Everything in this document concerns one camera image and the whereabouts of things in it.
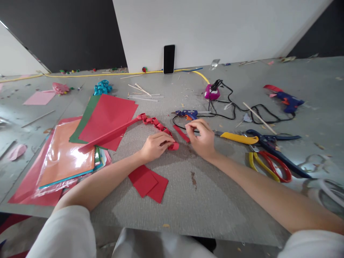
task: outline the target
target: black cable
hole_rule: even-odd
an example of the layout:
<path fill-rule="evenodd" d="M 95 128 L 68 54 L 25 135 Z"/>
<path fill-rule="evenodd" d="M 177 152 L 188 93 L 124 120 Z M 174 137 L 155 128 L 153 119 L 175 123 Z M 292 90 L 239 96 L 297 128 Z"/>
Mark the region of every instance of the black cable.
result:
<path fill-rule="evenodd" d="M 226 87 L 227 89 L 230 90 L 230 93 L 229 93 L 228 96 L 227 96 L 229 102 L 223 101 L 223 100 L 210 100 L 210 101 L 209 101 L 209 105 L 208 105 L 208 111 L 210 111 L 210 105 L 211 105 L 211 107 L 213 108 L 213 110 L 215 111 L 215 113 L 210 113 L 210 115 L 200 115 L 200 116 L 197 116 L 197 117 L 215 117 L 215 116 L 221 116 L 221 117 L 226 118 L 226 119 L 229 119 L 229 120 L 235 120 L 235 119 L 236 119 L 236 113 L 235 113 L 235 109 L 236 109 L 236 108 L 238 108 L 238 109 L 239 109 L 240 111 L 242 111 L 242 112 L 250 111 L 249 109 L 242 109 L 242 108 L 240 108 L 236 103 L 234 103 L 233 101 L 230 100 L 229 96 L 233 93 L 233 90 L 232 90 L 230 87 L 228 87 L 227 85 L 225 85 L 225 84 L 223 83 L 222 80 L 216 80 L 215 83 L 210 87 L 210 89 L 211 89 L 211 91 L 216 91 L 218 87 Z M 233 105 L 233 117 L 230 118 L 230 117 L 227 117 L 227 116 L 218 114 L 218 113 L 217 113 L 217 110 L 215 109 L 215 107 L 214 107 L 214 105 L 213 105 L 213 101 L 221 102 L 221 103 L 228 103 L 228 104 L 231 103 L 231 104 Z M 290 120 L 292 120 L 292 119 L 295 117 L 295 113 L 292 113 L 292 114 L 291 114 L 291 115 L 292 115 L 292 118 L 280 119 L 278 116 L 276 116 L 275 114 L 273 114 L 270 110 L 268 110 L 267 107 L 265 107 L 263 104 L 257 104 L 257 105 L 255 105 L 255 106 L 252 106 L 251 109 L 254 110 L 254 111 L 256 111 L 256 113 L 257 113 L 260 117 L 262 117 L 262 116 L 260 115 L 260 112 L 259 112 L 259 109 L 258 109 L 259 106 L 262 107 L 262 108 L 263 108 L 267 113 L 269 113 L 271 116 L 273 116 L 274 118 L 276 118 L 275 121 L 265 121 L 265 120 L 264 120 L 267 124 L 275 124 L 275 123 L 279 123 L 279 122 L 283 122 L 283 121 L 290 121 Z M 255 123 L 255 124 L 263 124 L 262 122 L 257 122 L 257 121 L 255 121 L 254 115 L 253 115 L 252 111 L 250 111 L 250 113 L 251 113 L 251 118 L 252 118 L 253 123 Z M 178 116 L 175 116 L 175 117 L 172 119 L 172 122 L 173 122 L 176 126 L 178 126 L 179 128 L 186 130 L 184 127 L 179 126 L 179 125 L 177 125 L 177 124 L 175 123 L 175 118 L 176 118 L 176 117 L 178 117 Z"/>

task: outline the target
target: yellow utility knife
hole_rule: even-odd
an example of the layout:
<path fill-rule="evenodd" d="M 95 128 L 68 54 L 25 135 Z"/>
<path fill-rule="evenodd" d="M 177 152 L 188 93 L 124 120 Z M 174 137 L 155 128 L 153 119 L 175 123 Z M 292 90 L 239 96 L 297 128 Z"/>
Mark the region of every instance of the yellow utility knife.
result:
<path fill-rule="evenodd" d="M 214 131 L 215 135 L 218 135 L 220 137 L 229 139 L 229 140 L 233 140 L 235 142 L 240 142 L 240 143 L 244 143 L 244 144 L 255 144 L 258 142 L 258 137 L 246 137 L 243 135 L 238 135 L 238 134 L 232 134 L 232 133 L 228 133 L 228 132 L 219 132 L 219 131 Z"/>

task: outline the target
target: white sleeve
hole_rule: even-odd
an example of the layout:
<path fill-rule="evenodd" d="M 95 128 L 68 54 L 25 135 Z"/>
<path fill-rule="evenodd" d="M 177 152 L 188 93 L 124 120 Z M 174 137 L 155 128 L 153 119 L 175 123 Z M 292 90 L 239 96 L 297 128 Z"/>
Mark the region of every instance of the white sleeve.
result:
<path fill-rule="evenodd" d="M 301 230 L 287 241 L 278 258 L 343 258 L 344 236 L 324 230 Z"/>
<path fill-rule="evenodd" d="M 96 257 L 95 234 L 85 207 L 65 207 L 50 216 L 27 255 L 41 257 Z"/>

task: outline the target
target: finger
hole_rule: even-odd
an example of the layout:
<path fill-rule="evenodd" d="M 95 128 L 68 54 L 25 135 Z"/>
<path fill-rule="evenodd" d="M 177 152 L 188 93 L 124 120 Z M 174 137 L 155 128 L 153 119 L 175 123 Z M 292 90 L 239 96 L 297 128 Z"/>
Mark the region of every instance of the finger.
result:
<path fill-rule="evenodd" d="M 207 121 L 205 121 L 203 118 L 200 119 L 200 122 L 209 130 L 212 131 L 212 129 L 210 128 L 210 125 Z"/>
<path fill-rule="evenodd" d="M 168 147 L 170 147 L 172 144 L 173 144 L 172 142 L 167 142 L 167 143 L 165 143 L 164 145 L 161 146 L 161 149 L 162 149 L 163 151 L 166 151 L 166 149 L 167 149 Z"/>
<path fill-rule="evenodd" d="M 160 137 L 160 136 L 163 136 L 163 135 L 167 135 L 167 136 L 171 137 L 170 135 L 168 135 L 168 134 L 165 133 L 165 132 L 159 132 L 159 133 L 156 133 L 156 134 L 151 135 L 150 138 L 151 138 L 151 139 L 156 139 L 156 138 L 158 138 L 158 137 Z"/>
<path fill-rule="evenodd" d="M 189 136 L 189 139 L 191 142 L 194 142 L 196 140 L 195 133 L 191 127 L 191 125 L 187 124 L 185 125 L 186 133 Z"/>
<path fill-rule="evenodd" d="M 202 133 L 207 133 L 209 130 L 204 126 L 204 124 L 203 123 L 201 123 L 201 122 L 194 122 L 194 121 L 192 121 L 192 122 L 190 122 L 190 123 L 188 123 L 188 125 L 190 125 L 190 126 L 193 126 L 193 127 L 196 127 L 197 129 L 198 129 L 198 131 L 200 131 L 200 133 L 201 133 L 201 135 L 202 135 Z"/>
<path fill-rule="evenodd" d="M 205 126 L 205 128 L 207 128 L 209 131 L 212 131 L 212 129 L 210 128 L 210 125 L 208 124 L 208 122 L 205 121 L 203 118 L 196 119 L 194 121 L 201 122 Z"/>
<path fill-rule="evenodd" d="M 162 135 L 156 139 L 153 140 L 153 144 L 159 146 L 163 142 L 176 142 L 171 136 L 169 135 Z"/>

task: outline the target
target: scissors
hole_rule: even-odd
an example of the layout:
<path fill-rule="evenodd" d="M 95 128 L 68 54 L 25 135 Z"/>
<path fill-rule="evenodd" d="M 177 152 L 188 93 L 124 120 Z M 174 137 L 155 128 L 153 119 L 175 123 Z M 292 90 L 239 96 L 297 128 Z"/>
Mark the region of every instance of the scissors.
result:
<path fill-rule="evenodd" d="M 270 153 L 266 152 L 266 151 L 261 151 L 259 150 L 256 146 L 252 146 L 250 145 L 251 149 L 253 152 L 249 153 L 249 162 L 250 162 L 250 167 L 253 170 L 256 170 L 258 172 L 258 170 L 256 169 L 255 165 L 254 165 L 254 160 L 253 158 L 258 162 L 259 165 L 261 165 L 271 176 L 272 178 L 280 183 L 289 183 L 292 180 L 292 176 L 291 176 L 291 172 L 289 170 L 289 168 L 278 158 L 276 158 L 274 155 L 271 155 Z M 270 168 L 268 168 L 263 162 L 262 160 L 258 157 L 258 153 L 266 160 L 266 162 L 269 164 Z M 286 179 L 283 179 L 279 176 L 279 174 L 277 173 L 271 159 L 274 159 L 275 161 L 277 161 L 281 167 L 283 168 L 285 174 L 286 174 Z"/>
<path fill-rule="evenodd" d="M 247 130 L 246 133 L 252 134 L 258 137 L 258 143 L 262 146 L 268 153 L 275 156 L 276 158 L 283 161 L 283 163 L 294 173 L 303 178 L 312 178 L 309 174 L 303 171 L 300 167 L 295 165 L 290 159 L 284 156 L 280 151 L 276 150 L 274 143 L 277 140 L 296 140 L 300 139 L 301 136 L 280 136 L 280 135 L 261 135 L 255 130 Z"/>

